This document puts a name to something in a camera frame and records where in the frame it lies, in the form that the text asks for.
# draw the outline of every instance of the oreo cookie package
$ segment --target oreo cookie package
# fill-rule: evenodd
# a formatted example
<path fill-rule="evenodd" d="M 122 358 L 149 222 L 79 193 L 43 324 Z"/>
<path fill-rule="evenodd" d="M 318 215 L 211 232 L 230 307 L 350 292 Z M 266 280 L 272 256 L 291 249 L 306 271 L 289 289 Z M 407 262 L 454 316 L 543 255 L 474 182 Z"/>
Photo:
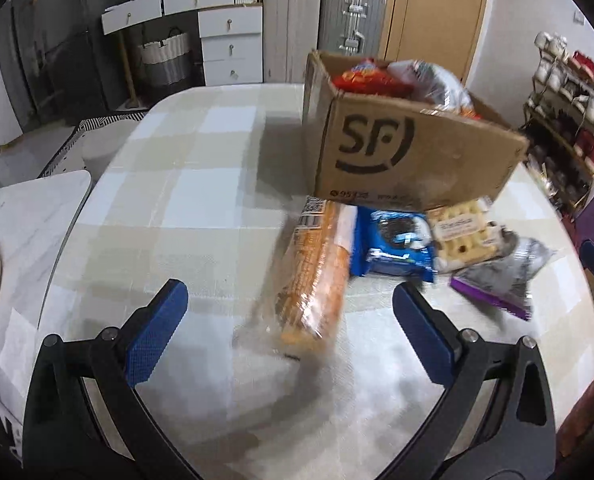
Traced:
<path fill-rule="evenodd" d="M 434 281 L 432 232 L 419 213 L 359 207 L 350 261 L 353 276 L 369 272 Z"/>

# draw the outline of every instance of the suitcase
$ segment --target suitcase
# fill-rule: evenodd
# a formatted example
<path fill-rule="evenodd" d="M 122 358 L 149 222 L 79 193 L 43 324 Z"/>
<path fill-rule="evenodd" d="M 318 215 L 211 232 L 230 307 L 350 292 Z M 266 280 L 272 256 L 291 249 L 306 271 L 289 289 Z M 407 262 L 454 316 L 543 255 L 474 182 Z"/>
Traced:
<path fill-rule="evenodd" d="M 303 83 L 306 80 L 308 54 L 317 49 L 320 4 L 321 0 L 288 0 L 288 83 Z"/>
<path fill-rule="evenodd" d="M 386 0 L 321 0 L 318 49 L 376 57 Z"/>
<path fill-rule="evenodd" d="M 320 0 L 264 0 L 264 82 L 303 83 Z"/>

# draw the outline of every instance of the metal screw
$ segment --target metal screw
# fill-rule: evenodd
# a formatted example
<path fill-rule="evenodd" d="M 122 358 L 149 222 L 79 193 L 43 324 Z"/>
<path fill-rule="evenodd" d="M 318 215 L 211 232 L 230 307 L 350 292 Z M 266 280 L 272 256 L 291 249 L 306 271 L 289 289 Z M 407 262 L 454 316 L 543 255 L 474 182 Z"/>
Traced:
<path fill-rule="evenodd" d="M 529 335 L 525 335 L 522 337 L 522 343 L 525 344 L 528 348 L 535 348 L 535 346 L 537 346 L 537 342 Z"/>
<path fill-rule="evenodd" d="M 464 339 L 464 341 L 474 343 L 477 339 L 479 339 L 479 334 L 471 328 L 467 328 L 461 331 L 461 337 Z"/>
<path fill-rule="evenodd" d="M 101 339 L 104 341 L 112 341 L 114 338 L 117 337 L 119 333 L 119 329 L 109 326 L 108 328 L 104 328 L 101 332 Z"/>
<path fill-rule="evenodd" d="M 56 334 L 50 334 L 50 335 L 47 335 L 43 339 L 43 345 L 44 346 L 54 346 L 57 344 L 57 341 L 59 341 L 59 336 Z"/>

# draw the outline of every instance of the light switch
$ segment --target light switch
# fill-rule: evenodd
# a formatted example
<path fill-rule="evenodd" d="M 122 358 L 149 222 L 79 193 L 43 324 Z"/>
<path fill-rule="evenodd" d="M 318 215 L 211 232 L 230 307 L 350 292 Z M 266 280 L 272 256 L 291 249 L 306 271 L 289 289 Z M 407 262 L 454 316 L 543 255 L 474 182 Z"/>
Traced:
<path fill-rule="evenodd" d="M 579 25 L 585 25 L 586 24 L 586 17 L 582 14 L 582 12 L 579 9 L 577 9 L 574 12 L 573 21 L 575 23 L 578 23 Z"/>

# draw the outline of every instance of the purple snack bag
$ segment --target purple snack bag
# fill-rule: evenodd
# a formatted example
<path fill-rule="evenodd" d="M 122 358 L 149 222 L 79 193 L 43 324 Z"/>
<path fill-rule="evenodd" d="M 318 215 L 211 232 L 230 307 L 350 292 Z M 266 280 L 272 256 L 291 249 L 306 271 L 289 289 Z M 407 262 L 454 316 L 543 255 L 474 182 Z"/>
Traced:
<path fill-rule="evenodd" d="M 553 251 L 534 238 L 505 232 L 509 251 L 496 260 L 475 264 L 455 273 L 450 286 L 464 296 L 485 301 L 528 321 L 532 296 L 528 282 L 547 263 Z"/>

